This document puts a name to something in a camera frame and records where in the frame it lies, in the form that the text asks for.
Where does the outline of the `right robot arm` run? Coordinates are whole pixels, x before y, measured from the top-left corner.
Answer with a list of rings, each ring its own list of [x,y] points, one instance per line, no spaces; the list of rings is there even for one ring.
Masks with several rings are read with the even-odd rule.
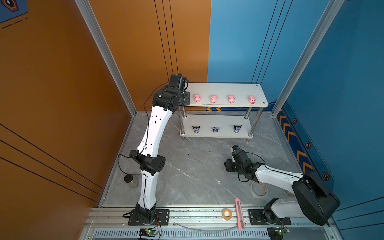
[[[293,173],[272,168],[265,162],[252,162],[247,152],[237,145],[232,146],[231,155],[225,162],[227,172],[244,176],[247,182],[278,187],[295,196],[292,201],[274,198],[264,206],[262,220],[268,225],[283,219],[307,218],[324,226],[341,205],[336,194],[314,172]]]

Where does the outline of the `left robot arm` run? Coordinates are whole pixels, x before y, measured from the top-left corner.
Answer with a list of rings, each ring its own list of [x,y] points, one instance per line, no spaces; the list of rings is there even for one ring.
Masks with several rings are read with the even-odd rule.
[[[136,150],[130,152],[141,170],[141,194],[133,214],[145,225],[156,219],[157,181],[166,163],[166,158],[159,155],[161,138],[172,114],[180,106],[190,103],[188,83],[182,74],[172,74],[168,84],[154,93],[145,134]]]

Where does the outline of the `pink pig toy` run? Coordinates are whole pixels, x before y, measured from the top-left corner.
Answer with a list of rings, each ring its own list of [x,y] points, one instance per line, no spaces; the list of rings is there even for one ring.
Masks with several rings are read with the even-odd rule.
[[[235,100],[236,100],[236,98],[235,98],[233,95],[230,95],[230,96],[228,97],[228,101],[229,101],[230,104],[234,104],[234,103],[235,103]]]
[[[198,95],[198,94],[194,95],[194,101],[195,101],[196,103],[200,103],[200,102],[201,102],[201,96]]]
[[[249,96],[249,103],[254,105],[256,103],[256,98],[254,96]]]
[[[211,96],[211,104],[216,104],[217,100],[218,100],[218,98],[216,95]]]

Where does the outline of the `black purple figurine toy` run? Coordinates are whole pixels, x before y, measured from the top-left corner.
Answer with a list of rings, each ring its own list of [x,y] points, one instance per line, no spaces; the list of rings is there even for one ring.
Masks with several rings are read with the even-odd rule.
[[[234,133],[238,134],[242,128],[242,125],[234,125]]]

